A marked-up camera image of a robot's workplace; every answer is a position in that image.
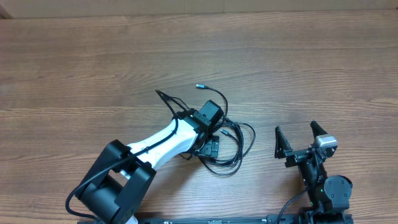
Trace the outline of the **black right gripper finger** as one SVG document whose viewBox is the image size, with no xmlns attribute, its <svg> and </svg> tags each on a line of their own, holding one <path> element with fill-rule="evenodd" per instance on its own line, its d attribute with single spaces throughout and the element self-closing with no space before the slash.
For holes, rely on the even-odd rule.
<svg viewBox="0 0 398 224">
<path fill-rule="evenodd" d="M 291 152 L 292 148 L 282 133 L 279 126 L 275 128 L 275 158 L 285 158 L 288 152 Z"/>
<path fill-rule="evenodd" d="M 310 127 L 312 129 L 313 137 L 316 138 L 317 136 L 326 135 L 327 132 L 315 121 L 311 121 Z"/>
</svg>

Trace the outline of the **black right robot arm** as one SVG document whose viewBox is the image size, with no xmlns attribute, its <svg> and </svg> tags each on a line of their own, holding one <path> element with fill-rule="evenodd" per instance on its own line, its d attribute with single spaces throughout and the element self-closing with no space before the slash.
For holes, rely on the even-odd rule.
<svg viewBox="0 0 398 224">
<path fill-rule="evenodd" d="M 353 217 L 346 214 L 353 183 L 343 175 L 329 176 L 323 163 L 334 155 L 338 141 L 315 120 L 310 123 L 314 142 L 306 149 L 293 150 L 280 127 L 275 128 L 276 159 L 285 159 L 286 167 L 298 167 L 305 188 L 292 197 L 280 210 L 276 223 L 350 224 Z M 303 194 L 310 206 L 302 207 L 295 215 L 284 215 L 287 207 Z"/>
</svg>

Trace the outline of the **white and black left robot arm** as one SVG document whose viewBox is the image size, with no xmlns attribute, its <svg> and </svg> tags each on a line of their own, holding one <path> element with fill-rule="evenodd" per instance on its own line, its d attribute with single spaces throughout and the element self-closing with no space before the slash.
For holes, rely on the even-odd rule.
<svg viewBox="0 0 398 224">
<path fill-rule="evenodd" d="M 111 141 L 71 196 L 96 223 L 138 223 L 135 214 L 157 170 L 180 153 L 202 148 L 223 118 L 220 109 L 190 109 L 176 113 L 166 128 L 145 140 Z"/>
</svg>

